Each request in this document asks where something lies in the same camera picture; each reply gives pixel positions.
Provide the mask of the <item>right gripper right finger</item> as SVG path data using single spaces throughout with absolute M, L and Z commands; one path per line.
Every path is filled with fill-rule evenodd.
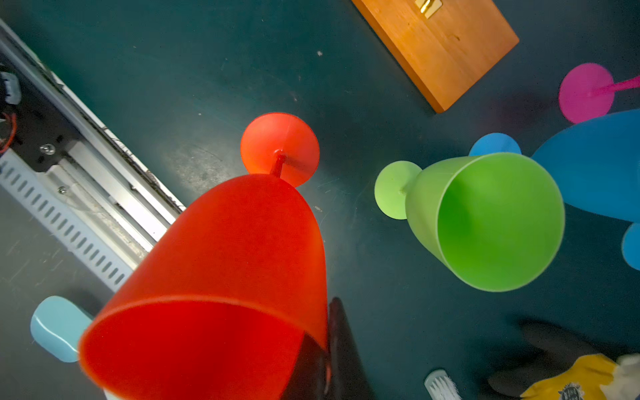
M 328 333 L 328 399 L 375 399 L 340 298 L 329 305 Z

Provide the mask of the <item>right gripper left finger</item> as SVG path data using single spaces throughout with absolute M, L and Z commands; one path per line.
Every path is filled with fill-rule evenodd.
M 305 334 L 281 400 L 325 399 L 327 371 L 328 354 Z

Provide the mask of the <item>red wine glass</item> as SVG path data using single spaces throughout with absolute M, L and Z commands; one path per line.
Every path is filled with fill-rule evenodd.
M 298 187 L 319 164 L 300 118 L 247 126 L 247 173 L 169 227 L 79 343 L 83 371 L 122 399 L 278 399 L 301 346 L 328 347 L 323 238 Z

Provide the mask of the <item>green wine glass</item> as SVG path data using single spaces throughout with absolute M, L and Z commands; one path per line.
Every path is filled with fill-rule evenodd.
M 537 279 L 563 241 L 565 206 L 540 164 L 517 153 L 387 165 L 374 198 L 472 288 L 503 293 Z

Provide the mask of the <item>blue wine glass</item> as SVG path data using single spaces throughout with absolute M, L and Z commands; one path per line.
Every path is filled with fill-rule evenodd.
M 563 216 L 569 204 L 605 217 L 639 220 L 639 111 L 591 119 L 555 134 L 530 158 L 495 153 L 472 166 L 472 188 L 516 215 Z
M 640 270 L 640 225 L 633 223 L 623 235 L 621 250 L 624 261 L 631 268 Z

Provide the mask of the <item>pink wine glass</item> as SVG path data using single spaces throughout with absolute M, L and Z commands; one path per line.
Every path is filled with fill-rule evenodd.
M 609 113 L 617 92 L 639 88 L 639 76 L 615 83 L 613 75 L 597 63 L 583 63 L 563 79 L 558 105 L 566 120 L 579 124 Z

